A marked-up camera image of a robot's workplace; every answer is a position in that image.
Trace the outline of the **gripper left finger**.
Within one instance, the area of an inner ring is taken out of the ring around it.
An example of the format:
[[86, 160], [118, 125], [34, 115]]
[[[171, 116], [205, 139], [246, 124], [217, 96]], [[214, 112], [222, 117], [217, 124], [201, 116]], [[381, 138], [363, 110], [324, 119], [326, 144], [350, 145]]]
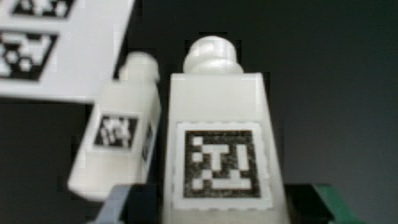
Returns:
[[95, 224], [159, 223], [157, 185], [118, 185], [112, 188]]

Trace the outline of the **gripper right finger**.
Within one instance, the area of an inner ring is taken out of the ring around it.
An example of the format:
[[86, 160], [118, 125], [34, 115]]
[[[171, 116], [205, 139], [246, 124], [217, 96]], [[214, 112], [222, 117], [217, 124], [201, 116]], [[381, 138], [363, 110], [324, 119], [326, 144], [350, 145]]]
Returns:
[[359, 224], [329, 184], [286, 184], [285, 190], [292, 224]]

